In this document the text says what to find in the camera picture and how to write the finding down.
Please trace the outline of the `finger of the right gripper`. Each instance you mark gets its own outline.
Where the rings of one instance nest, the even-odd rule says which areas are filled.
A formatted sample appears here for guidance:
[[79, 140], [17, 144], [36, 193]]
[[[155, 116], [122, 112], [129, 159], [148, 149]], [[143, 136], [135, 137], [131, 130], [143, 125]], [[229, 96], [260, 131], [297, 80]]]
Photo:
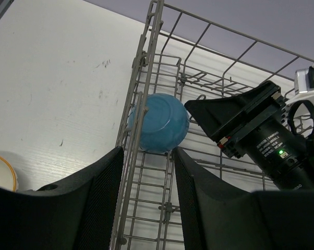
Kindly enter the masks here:
[[270, 118], [281, 118], [281, 88], [267, 81], [232, 97], [191, 100], [185, 108], [214, 142], [236, 137], [239, 141]]

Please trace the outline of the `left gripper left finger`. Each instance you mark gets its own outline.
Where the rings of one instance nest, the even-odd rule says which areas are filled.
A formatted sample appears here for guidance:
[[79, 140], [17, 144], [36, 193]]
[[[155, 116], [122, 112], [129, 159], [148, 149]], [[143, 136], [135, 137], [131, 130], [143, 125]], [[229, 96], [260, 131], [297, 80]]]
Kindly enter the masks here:
[[0, 187], [0, 249], [108, 249], [123, 162], [118, 146], [36, 191]]

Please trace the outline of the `plain blue bowl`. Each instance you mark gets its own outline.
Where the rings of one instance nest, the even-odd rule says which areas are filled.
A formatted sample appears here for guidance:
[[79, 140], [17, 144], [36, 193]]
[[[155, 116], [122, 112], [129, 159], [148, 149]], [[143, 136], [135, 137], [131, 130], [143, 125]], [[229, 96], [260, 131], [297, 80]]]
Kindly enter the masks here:
[[189, 116], [183, 103], [173, 95], [148, 95], [139, 147], [149, 153], [166, 153], [176, 148], [186, 137]]

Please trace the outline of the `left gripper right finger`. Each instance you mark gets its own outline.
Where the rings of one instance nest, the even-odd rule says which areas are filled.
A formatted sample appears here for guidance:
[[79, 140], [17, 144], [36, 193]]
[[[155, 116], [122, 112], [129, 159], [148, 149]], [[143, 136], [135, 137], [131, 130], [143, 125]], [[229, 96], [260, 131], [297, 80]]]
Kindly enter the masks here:
[[185, 249], [314, 249], [314, 191], [241, 190], [174, 149]]

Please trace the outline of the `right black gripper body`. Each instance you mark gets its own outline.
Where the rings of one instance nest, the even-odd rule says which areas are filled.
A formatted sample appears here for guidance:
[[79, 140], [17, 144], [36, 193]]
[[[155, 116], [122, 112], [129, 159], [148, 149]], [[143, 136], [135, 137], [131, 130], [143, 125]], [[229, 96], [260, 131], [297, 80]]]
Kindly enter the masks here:
[[292, 133], [275, 119], [218, 129], [218, 146], [229, 158], [250, 159], [280, 190], [314, 190], [314, 135]]

